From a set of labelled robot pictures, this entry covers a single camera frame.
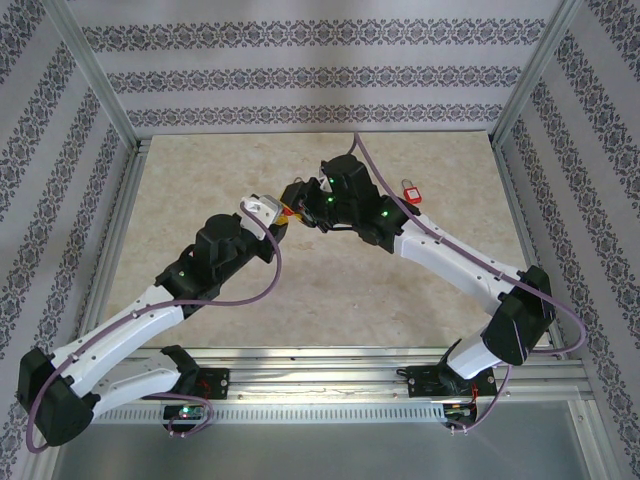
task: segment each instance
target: red padlock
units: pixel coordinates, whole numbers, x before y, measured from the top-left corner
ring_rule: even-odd
[[[402,180],[402,189],[404,190],[404,198],[411,205],[417,205],[422,201],[422,195],[420,195],[418,187],[414,187],[411,180],[407,180],[406,178]]]

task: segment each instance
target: white wall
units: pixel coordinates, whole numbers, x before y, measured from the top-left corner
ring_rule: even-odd
[[[502,149],[538,262],[586,321],[624,478],[640,478],[639,4],[584,2]]]
[[[18,365],[74,335],[125,148],[38,2],[0,0],[0,479],[26,459]]]
[[[473,130],[557,0],[76,0],[141,136]]]

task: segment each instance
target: beige marble surface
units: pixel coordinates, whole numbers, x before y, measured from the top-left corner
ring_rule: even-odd
[[[344,153],[350,134],[184,135],[153,138],[111,290],[109,316],[133,301],[195,238],[206,219],[237,211],[242,196],[279,196],[296,176]],[[389,183],[420,188],[419,206],[480,251],[524,266],[485,133],[369,133]],[[360,241],[293,222],[275,291],[238,308],[206,308],[149,345],[448,346],[488,317],[473,299],[417,264]],[[254,259],[219,299],[261,291],[273,265]]]

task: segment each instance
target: patterned wallpaper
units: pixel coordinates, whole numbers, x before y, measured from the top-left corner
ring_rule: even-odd
[[[70,3],[142,137],[490,128],[557,4]]]
[[[638,35],[637,3],[586,1],[502,146],[538,262],[586,321],[623,478],[640,478]]]
[[[74,336],[97,268],[123,143],[32,0],[0,0],[0,479],[19,477],[18,363]]]

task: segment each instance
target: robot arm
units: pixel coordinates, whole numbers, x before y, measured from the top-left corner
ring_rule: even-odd
[[[243,199],[244,208],[267,227],[277,242],[286,233],[282,206],[269,196]],[[36,415],[36,425],[51,446],[77,436],[105,411],[129,401],[160,392],[190,393],[198,366],[180,347],[162,349],[134,366],[116,366],[148,340],[191,316],[211,301],[221,286],[254,257],[269,263],[274,255],[265,232],[248,215],[215,215],[209,218],[180,257],[169,265],[155,284],[127,308],[78,340],[46,356],[39,348],[20,362],[18,399],[30,411],[45,382],[68,358],[71,363],[47,388]],[[105,333],[115,322],[149,305],[182,301],[151,310]],[[100,337],[79,357],[75,355],[89,340]]]
[[[441,237],[427,235],[390,197],[378,193],[365,165],[353,155],[323,162],[319,178],[289,185],[281,201],[289,214],[308,227],[328,232],[348,225],[364,242],[419,263],[474,297],[491,315],[486,327],[454,344],[442,359],[438,381],[450,385],[445,394],[460,393],[458,385],[467,388],[466,380],[500,362],[521,365],[552,321],[550,309],[538,297],[493,276],[441,240],[447,238],[503,274],[550,293],[549,279],[542,270],[530,267],[521,272],[501,264],[447,234],[429,217],[420,215],[415,206],[401,200]]]
[[[289,185],[280,201],[269,196],[243,199],[252,217],[215,215],[198,231],[196,241],[169,265],[131,305],[86,336],[46,356],[40,349],[27,353],[20,363],[18,398],[31,411],[43,385],[69,358],[73,361],[44,391],[37,410],[36,425],[49,445],[68,442],[105,411],[137,398],[159,392],[188,394],[193,391],[199,367],[180,347],[162,349],[133,366],[117,366],[127,355],[160,332],[179,324],[211,301],[220,287],[253,257],[270,262],[274,250],[263,229],[276,241],[286,232],[281,213],[295,215],[308,227],[322,232],[338,229],[355,231],[371,245],[400,255],[434,271],[460,290],[473,296],[491,315],[488,325],[470,338],[456,342],[433,367],[407,367],[401,374],[423,380],[410,387],[410,396],[459,397],[471,392],[472,382],[500,362],[522,364],[552,321],[549,309],[535,295],[511,287],[478,267],[464,255],[437,238],[426,235],[386,195],[380,195],[364,164],[353,155],[323,162],[319,178]],[[443,238],[482,258],[512,277],[519,276],[529,286],[550,293],[547,275],[536,267],[520,272],[492,260],[448,235],[417,208],[409,211],[439,232]],[[181,305],[171,302],[182,301]],[[168,302],[164,308],[149,310],[106,333],[125,316],[148,305]],[[89,340],[99,340],[88,347]]]

